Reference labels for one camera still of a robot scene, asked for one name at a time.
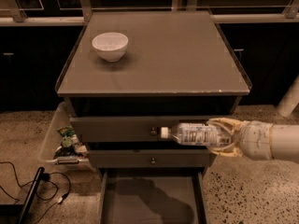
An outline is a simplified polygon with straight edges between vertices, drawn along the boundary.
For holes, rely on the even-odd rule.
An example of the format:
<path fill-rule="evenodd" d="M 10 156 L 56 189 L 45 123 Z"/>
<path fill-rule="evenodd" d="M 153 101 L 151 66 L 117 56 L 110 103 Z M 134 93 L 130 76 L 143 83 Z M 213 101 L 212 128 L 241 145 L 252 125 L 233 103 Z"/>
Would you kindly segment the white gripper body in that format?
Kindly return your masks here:
<path fill-rule="evenodd" d="M 239 148 L 255 161 L 273 159 L 271 152 L 273 124 L 260 121 L 247 122 L 240 130 Z"/>

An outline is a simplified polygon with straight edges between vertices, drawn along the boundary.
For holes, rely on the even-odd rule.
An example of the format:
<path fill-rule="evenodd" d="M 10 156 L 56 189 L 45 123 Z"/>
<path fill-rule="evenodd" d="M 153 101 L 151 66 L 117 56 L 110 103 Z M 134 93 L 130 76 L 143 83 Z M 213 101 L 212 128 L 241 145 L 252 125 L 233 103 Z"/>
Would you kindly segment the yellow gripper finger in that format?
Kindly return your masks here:
<path fill-rule="evenodd" d="M 223 156 L 228 158 L 243 156 L 243 153 L 236 142 L 233 142 L 225 147 L 208 147 L 207 149 L 217 156 Z"/>
<path fill-rule="evenodd" d="M 242 130 L 249 125 L 249 122 L 238 119 L 213 118 L 209 119 L 207 124 L 218 127 L 221 138 L 228 138 L 230 141 L 239 141 Z"/>

